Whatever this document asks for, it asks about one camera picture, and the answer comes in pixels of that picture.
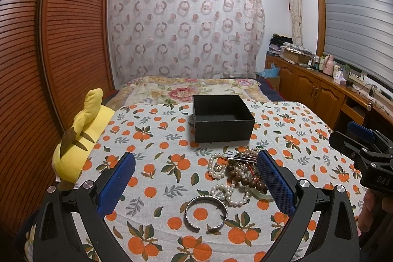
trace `tissue box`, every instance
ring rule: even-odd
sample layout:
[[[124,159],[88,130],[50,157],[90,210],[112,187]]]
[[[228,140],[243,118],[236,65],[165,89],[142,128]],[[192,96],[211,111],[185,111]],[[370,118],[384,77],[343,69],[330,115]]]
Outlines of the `tissue box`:
[[[333,82],[339,84],[339,85],[345,85],[347,81],[344,78],[334,78]]]
[[[195,142],[249,140],[255,119],[238,95],[193,95]]]

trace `metal screw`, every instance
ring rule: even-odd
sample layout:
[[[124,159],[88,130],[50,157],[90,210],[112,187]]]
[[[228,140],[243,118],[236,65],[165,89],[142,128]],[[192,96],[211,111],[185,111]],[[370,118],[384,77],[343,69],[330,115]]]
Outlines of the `metal screw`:
[[[48,193],[54,193],[56,191],[56,187],[54,185],[51,185],[50,187],[48,187],[47,191]]]
[[[303,188],[308,188],[308,187],[310,186],[310,183],[309,183],[306,179],[300,180],[299,184],[300,184]]]
[[[341,193],[345,192],[345,187],[343,185],[337,185],[336,188],[337,188],[338,192],[341,192]]]
[[[93,187],[93,185],[94,185],[94,182],[91,181],[91,180],[85,181],[85,182],[83,183],[83,187],[84,187],[85,189],[90,189],[91,187]]]

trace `roller blind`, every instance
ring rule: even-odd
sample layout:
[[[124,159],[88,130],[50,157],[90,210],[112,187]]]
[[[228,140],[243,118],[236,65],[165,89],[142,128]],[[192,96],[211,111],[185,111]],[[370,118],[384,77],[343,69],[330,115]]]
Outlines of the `roller blind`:
[[[393,86],[393,0],[326,0],[326,54]]]

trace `silver bangle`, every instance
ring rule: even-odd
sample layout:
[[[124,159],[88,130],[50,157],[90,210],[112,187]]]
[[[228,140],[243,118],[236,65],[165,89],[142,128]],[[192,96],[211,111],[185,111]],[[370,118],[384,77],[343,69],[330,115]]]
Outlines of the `silver bangle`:
[[[186,221],[186,223],[188,224],[189,227],[191,227],[192,229],[196,230],[197,232],[200,230],[200,228],[199,228],[199,227],[196,227],[195,225],[193,225],[193,224],[188,220],[188,217],[187,217],[188,209],[189,209],[192,205],[194,205],[195,203],[197,203],[197,202],[213,202],[213,203],[215,203],[215,204],[218,204],[219,209],[221,209],[223,215],[225,215],[225,218],[224,218],[223,222],[221,222],[218,226],[208,228],[208,231],[209,231],[209,232],[218,230],[219,228],[221,228],[221,227],[224,225],[226,219],[228,218],[228,209],[227,209],[225,203],[222,202],[221,200],[217,199],[217,198],[214,197],[213,195],[199,195],[199,196],[195,197],[194,199],[192,199],[192,200],[188,203],[188,205],[187,205],[187,207],[186,207],[186,209],[185,209],[185,211],[184,211],[184,220]]]

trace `louvered door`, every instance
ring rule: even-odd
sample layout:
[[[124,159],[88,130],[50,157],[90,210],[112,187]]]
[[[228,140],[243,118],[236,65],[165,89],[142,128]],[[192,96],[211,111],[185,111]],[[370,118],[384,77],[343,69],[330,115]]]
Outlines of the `louvered door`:
[[[55,175],[88,90],[113,88],[106,0],[0,0],[0,228],[13,235]]]
[[[44,0],[42,52],[64,127],[72,124],[90,89],[113,90],[106,24],[106,0]]]
[[[13,233],[54,180],[60,139],[36,52],[38,0],[0,0],[0,222]]]

